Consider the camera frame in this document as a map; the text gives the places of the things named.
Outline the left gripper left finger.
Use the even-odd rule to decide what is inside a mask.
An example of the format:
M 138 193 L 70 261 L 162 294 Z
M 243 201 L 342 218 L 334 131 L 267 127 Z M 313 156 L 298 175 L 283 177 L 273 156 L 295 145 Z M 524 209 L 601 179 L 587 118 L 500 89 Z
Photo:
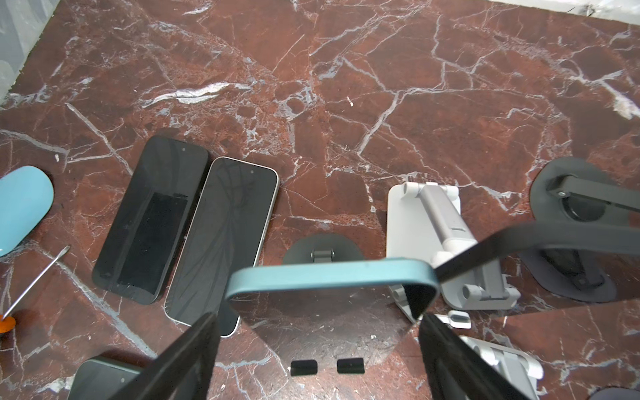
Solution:
M 218 355 L 216 313 L 205 313 L 112 399 L 206 399 Z

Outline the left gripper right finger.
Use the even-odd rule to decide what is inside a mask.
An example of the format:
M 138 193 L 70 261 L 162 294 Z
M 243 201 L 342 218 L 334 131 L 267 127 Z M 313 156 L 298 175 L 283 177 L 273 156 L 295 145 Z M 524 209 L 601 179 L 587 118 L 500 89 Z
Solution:
M 433 399 L 525 399 L 447 325 L 425 314 L 418 342 Z

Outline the white framed phone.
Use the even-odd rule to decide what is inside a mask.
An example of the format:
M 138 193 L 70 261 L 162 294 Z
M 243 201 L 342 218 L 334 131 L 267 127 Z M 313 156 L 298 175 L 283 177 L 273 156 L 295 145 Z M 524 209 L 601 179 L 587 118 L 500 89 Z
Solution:
M 224 298 L 228 280 L 257 264 L 279 184 L 270 167 L 229 157 L 213 161 L 165 301 L 171 320 L 191 326 L 215 312 L 221 336 L 235 333 L 240 318 Z

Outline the grey angled phone stand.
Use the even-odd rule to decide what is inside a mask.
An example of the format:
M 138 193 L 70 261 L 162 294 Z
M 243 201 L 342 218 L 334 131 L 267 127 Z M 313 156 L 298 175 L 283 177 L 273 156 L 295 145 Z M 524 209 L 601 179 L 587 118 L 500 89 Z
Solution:
M 538 284 L 576 301 L 615 300 L 616 286 L 598 256 L 639 253 L 639 231 L 629 226 L 630 213 L 639 210 L 639 193 L 618 186 L 581 158 L 566 157 L 541 170 L 529 200 L 536 221 L 554 241 L 519 255 Z

